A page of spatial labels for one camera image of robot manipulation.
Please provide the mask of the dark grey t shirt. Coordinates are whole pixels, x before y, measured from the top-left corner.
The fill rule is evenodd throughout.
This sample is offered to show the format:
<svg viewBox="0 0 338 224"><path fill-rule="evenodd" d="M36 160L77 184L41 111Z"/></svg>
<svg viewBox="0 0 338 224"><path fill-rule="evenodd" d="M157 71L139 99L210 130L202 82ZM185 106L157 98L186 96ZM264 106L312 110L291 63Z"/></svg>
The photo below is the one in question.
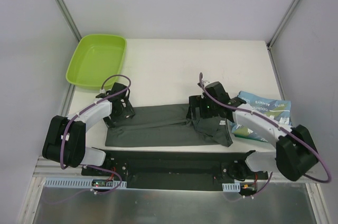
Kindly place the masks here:
<svg viewBox="0 0 338 224"><path fill-rule="evenodd" d="M135 107L135 115L107 130L108 147L222 145L233 141L228 123L219 116L188 118L188 104Z"/></svg>

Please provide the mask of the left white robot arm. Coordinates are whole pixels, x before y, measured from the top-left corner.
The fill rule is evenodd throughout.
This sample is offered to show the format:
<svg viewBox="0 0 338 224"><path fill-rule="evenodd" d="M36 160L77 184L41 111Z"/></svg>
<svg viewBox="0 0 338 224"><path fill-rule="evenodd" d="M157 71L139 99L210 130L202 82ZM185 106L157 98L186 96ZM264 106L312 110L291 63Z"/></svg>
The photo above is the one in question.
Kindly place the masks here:
<svg viewBox="0 0 338 224"><path fill-rule="evenodd" d="M103 120L109 128L121 120L132 118L135 111L129 101L129 87L115 83L112 89L100 90L90 108L68 115L56 115L51 119L44 142L42 156L62 163L63 167L93 165L101 176L111 171L111 162L103 150L86 146L86 133Z"/></svg>

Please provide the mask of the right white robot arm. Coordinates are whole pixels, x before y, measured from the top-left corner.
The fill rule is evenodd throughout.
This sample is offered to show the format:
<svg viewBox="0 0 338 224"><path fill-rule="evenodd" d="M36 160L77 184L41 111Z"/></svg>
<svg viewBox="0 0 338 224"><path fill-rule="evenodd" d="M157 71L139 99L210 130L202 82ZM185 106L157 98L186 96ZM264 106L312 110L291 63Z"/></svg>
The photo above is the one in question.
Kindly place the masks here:
<svg viewBox="0 0 338 224"><path fill-rule="evenodd" d="M256 172L279 172L297 181L319 162L309 130L282 124L256 110L242 98L230 98L220 82L202 86L200 95L189 96L187 118L196 130L214 136L223 122L244 126L274 147L274 152L248 151L236 166L249 179Z"/></svg>

